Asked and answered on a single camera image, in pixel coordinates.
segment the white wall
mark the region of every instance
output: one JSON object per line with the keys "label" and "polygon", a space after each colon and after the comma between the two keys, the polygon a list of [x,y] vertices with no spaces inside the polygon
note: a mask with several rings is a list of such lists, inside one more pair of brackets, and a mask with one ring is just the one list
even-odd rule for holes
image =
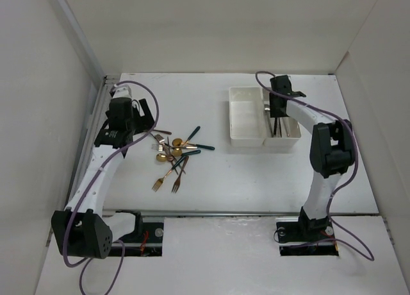
{"label": "white wall", "polygon": [[107,73],[334,72],[376,0],[68,0]]}
{"label": "white wall", "polygon": [[0,0],[0,293],[33,294],[89,75],[47,0]]}
{"label": "white wall", "polygon": [[336,75],[410,286],[410,0],[378,0]]}

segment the cable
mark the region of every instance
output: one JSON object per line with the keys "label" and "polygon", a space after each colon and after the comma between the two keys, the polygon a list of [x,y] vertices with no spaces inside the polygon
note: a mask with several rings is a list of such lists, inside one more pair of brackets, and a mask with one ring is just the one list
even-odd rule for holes
{"label": "cable", "polygon": [[330,198],[329,198],[329,202],[327,203],[327,206],[326,206],[326,213],[327,213],[327,216],[328,216],[329,220],[330,220],[333,224],[335,224],[335,225],[338,226],[340,229],[342,229],[343,231],[345,231],[346,233],[348,233],[350,236],[352,236],[353,238],[355,238],[355,239],[365,248],[365,250],[367,250],[367,252],[368,252],[368,254],[369,254],[370,256],[365,255],[363,252],[361,252],[360,250],[358,250],[356,247],[354,247],[353,245],[349,244],[348,242],[345,242],[344,240],[336,239],[336,238],[332,238],[332,239],[322,239],[322,240],[318,240],[318,241],[316,241],[316,242],[307,242],[307,243],[305,243],[305,244],[296,245],[296,246],[294,246],[294,248],[307,247],[307,246],[310,246],[310,245],[312,245],[312,244],[318,244],[319,242],[338,241],[338,242],[341,242],[341,243],[345,244],[346,246],[352,248],[354,251],[356,251],[357,253],[359,253],[359,254],[360,254],[362,257],[364,257],[365,259],[367,259],[367,260],[369,260],[369,261],[374,261],[373,253],[370,251],[369,247],[368,247],[357,235],[355,235],[353,232],[349,231],[348,229],[346,229],[345,227],[343,227],[343,226],[341,226],[339,223],[337,223],[337,222],[331,217],[331,213],[330,213],[331,204],[332,204],[332,200],[333,200],[334,195],[336,195],[336,193],[338,193],[341,189],[345,188],[348,184],[352,183],[352,181],[353,181],[354,178],[356,177],[357,170],[358,170],[358,168],[359,168],[359,153],[358,153],[358,150],[357,150],[357,142],[356,142],[356,139],[354,138],[353,131],[350,129],[349,125],[348,125],[339,115],[336,115],[336,114],[334,114],[334,113],[332,113],[332,112],[330,112],[330,111],[323,110],[323,109],[317,108],[317,107],[315,107],[315,106],[309,105],[309,104],[307,104],[307,103],[305,103],[305,102],[303,102],[303,101],[299,101],[298,99],[295,99],[295,98],[293,98],[293,97],[288,97],[288,96],[286,96],[286,95],[277,93],[277,92],[273,91],[271,88],[266,87],[266,86],[259,80],[259,75],[260,75],[260,74],[267,74],[267,75],[270,75],[270,76],[273,76],[273,77],[276,77],[276,75],[275,75],[275,74],[272,74],[271,72],[268,72],[268,71],[258,71],[258,72],[255,73],[256,82],[259,83],[259,85],[260,85],[263,89],[269,91],[269,92],[272,93],[273,95],[276,95],[276,96],[278,96],[278,97],[280,97],[280,98],[284,98],[284,99],[288,99],[288,100],[290,100],[290,101],[294,101],[295,103],[298,103],[298,104],[300,104],[300,105],[306,106],[306,107],[308,107],[308,108],[310,108],[310,109],[312,109],[312,110],[314,110],[314,111],[316,111],[316,112],[320,112],[320,113],[322,113],[322,114],[330,115],[331,117],[333,117],[333,118],[339,120],[339,122],[347,129],[348,134],[350,135],[350,138],[352,139],[352,142],[353,142],[355,163],[354,163],[354,169],[353,169],[352,176],[351,176],[345,183],[341,184],[340,186],[338,186],[337,188],[335,188],[334,191],[332,191],[331,196],[330,196]]}
{"label": "cable", "polygon": [[[156,99],[154,93],[153,93],[148,87],[146,87],[145,85],[143,85],[142,83],[139,83],[139,82],[137,82],[137,81],[132,81],[132,80],[121,81],[121,82],[118,82],[116,85],[114,85],[114,86],[111,88],[110,92],[112,92],[112,91],[113,91],[115,88],[117,88],[118,86],[123,85],[123,84],[126,84],[126,83],[131,83],[131,84],[134,84],[134,85],[138,85],[139,87],[142,87],[142,88],[145,89],[148,93],[150,93],[150,95],[151,95],[152,98],[154,99],[155,108],[156,108],[155,121],[154,121],[154,124],[152,125],[152,127],[151,127],[142,137],[136,139],[135,141],[132,141],[131,143],[127,144],[126,146],[123,146],[122,148],[120,148],[120,149],[116,150],[114,153],[112,153],[112,154],[101,164],[99,170],[95,173],[94,177],[91,179],[90,183],[87,185],[86,189],[85,189],[84,192],[82,193],[80,199],[79,199],[78,202],[77,202],[76,207],[74,207],[74,210],[73,210],[72,213],[71,213],[69,222],[68,222],[68,224],[67,224],[67,229],[65,230],[65,233],[64,233],[64,239],[63,239],[63,259],[64,259],[65,265],[66,265],[67,267],[70,267],[70,268],[77,267],[78,265],[82,264],[83,262],[85,262],[85,261],[87,260],[87,258],[84,258],[84,259],[78,261],[77,263],[71,264],[71,263],[69,262],[69,258],[68,258],[68,255],[67,255],[67,244],[68,244],[68,241],[69,241],[69,234],[70,234],[70,231],[71,231],[73,222],[74,222],[74,218],[75,218],[76,214],[78,213],[78,210],[79,210],[79,208],[80,208],[82,202],[84,202],[84,199],[85,199],[86,195],[87,195],[88,192],[90,191],[92,185],[93,185],[93,184],[95,183],[95,181],[98,179],[99,175],[102,173],[102,171],[103,171],[103,169],[105,168],[105,166],[107,165],[107,163],[108,163],[112,158],[114,158],[115,155],[122,153],[122,152],[125,151],[126,149],[130,148],[131,146],[134,146],[135,144],[139,143],[141,140],[143,140],[144,138],[146,138],[146,137],[152,132],[152,130],[155,128],[155,126],[156,126],[157,123],[158,123],[158,119],[160,118],[160,107],[158,106],[158,101],[157,101],[157,99]],[[124,255],[125,255],[125,245],[124,245],[124,243],[122,243],[122,251],[123,251],[123,253],[122,253],[122,256],[121,256],[121,261],[120,261],[120,264],[119,264],[119,268],[118,268],[118,270],[117,270],[117,273],[116,273],[116,275],[115,275],[115,277],[114,277],[114,280],[113,280],[113,282],[112,282],[110,288],[108,289],[108,292],[106,293],[106,295],[111,291],[112,287],[114,286],[115,280],[117,279],[117,276],[118,276],[118,274],[119,274],[119,272],[120,272],[120,269],[121,269],[121,266],[122,266],[122,261],[123,261],[123,259],[124,259]],[[81,275],[80,275],[80,290],[81,290],[81,292],[83,292],[81,279],[82,279],[82,277],[83,277],[83,273],[84,273],[85,268],[86,268],[87,265],[91,262],[91,260],[89,260],[89,261],[85,264],[85,267],[83,268],[83,270],[82,270],[82,272],[81,272]]]}

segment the gold fork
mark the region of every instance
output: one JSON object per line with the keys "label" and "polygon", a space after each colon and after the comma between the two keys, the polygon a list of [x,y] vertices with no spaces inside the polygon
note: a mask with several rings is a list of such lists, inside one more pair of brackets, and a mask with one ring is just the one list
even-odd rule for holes
{"label": "gold fork", "polygon": [[[189,159],[189,156],[187,156],[187,157],[185,158],[184,164],[182,165],[182,168],[181,168],[181,171],[184,171],[185,166],[186,166],[186,163],[188,162],[188,159]],[[179,176],[178,176],[177,180],[175,181],[174,186],[172,187],[172,192],[173,192],[174,194],[177,193],[177,191],[178,191],[178,189],[179,189],[179,186],[180,186],[180,184],[181,184],[181,175],[182,175],[182,172],[179,173]]]}
{"label": "gold fork", "polygon": [[188,157],[188,156],[186,156],[186,157],[181,157],[181,158],[175,163],[175,165],[173,165],[172,168],[166,173],[166,175],[164,175],[163,178],[158,178],[158,179],[156,180],[154,186],[152,186],[153,191],[157,191],[157,190],[161,187],[161,185],[163,184],[165,178],[166,178],[168,175],[170,175],[171,172],[172,172],[173,170],[175,170],[175,168],[176,168],[177,166],[179,166],[179,164],[180,164],[182,161],[184,161],[187,157]]}

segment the white table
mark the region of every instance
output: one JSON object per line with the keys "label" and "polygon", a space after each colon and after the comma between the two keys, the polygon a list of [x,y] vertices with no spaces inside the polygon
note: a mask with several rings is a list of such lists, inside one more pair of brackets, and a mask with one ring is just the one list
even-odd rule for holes
{"label": "white table", "polygon": [[[125,259],[111,295],[405,295],[406,284],[381,217],[337,217],[375,256],[339,245],[339,257],[280,257],[273,217],[165,219],[163,256]],[[363,248],[335,228],[338,238]],[[104,294],[119,258],[94,260],[87,294]],[[81,266],[65,267],[54,237],[36,295],[79,294]]]}
{"label": "white table", "polygon": [[[105,208],[210,212],[299,212],[308,197],[313,177],[309,162],[310,134],[303,128],[294,148],[277,153],[268,147],[238,148],[230,145],[228,88],[257,85],[253,74],[123,74],[154,91],[160,103],[158,129],[172,131],[171,140],[185,139],[196,126],[201,130],[192,142],[216,147],[192,156],[177,194],[171,193],[176,174],[159,191],[151,187],[169,169],[151,150],[149,137],[129,149],[111,183]],[[268,77],[263,80],[268,84]],[[347,118],[335,76],[291,76],[293,89],[303,91],[311,103]],[[149,95],[131,86],[134,98]],[[353,184],[334,199],[336,213],[377,213],[365,168]],[[345,181],[350,173],[345,174]]]}

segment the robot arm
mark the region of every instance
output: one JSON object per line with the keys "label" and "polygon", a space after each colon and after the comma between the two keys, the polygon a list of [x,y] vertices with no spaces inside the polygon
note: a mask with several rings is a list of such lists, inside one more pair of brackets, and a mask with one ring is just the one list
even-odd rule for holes
{"label": "robot arm", "polygon": [[[98,133],[92,149],[90,163],[75,195],[63,211],[55,211],[51,219],[54,236],[62,254],[63,238],[73,209],[103,162],[118,149],[133,141],[133,135],[148,130],[154,124],[147,102],[132,99],[131,89],[126,85],[114,93],[106,123]],[[137,106],[144,112],[141,116]],[[131,232],[140,233],[142,218],[138,212],[120,212],[103,218],[103,205],[111,180],[127,151],[117,153],[103,168],[101,175],[91,186],[76,213],[67,244],[68,256],[105,258],[113,242]]]}
{"label": "robot arm", "polygon": [[[273,91],[307,103],[303,93],[292,91],[288,76],[277,76],[270,82]],[[341,175],[355,161],[352,140],[339,121],[274,94],[270,94],[270,116],[292,117],[312,134],[309,156],[314,174],[309,196],[296,224],[278,223],[277,226],[287,229],[282,232],[287,235],[279,234],[279,242],[313,242],[320,239],[320,233],[331,225],[327,204]]]}

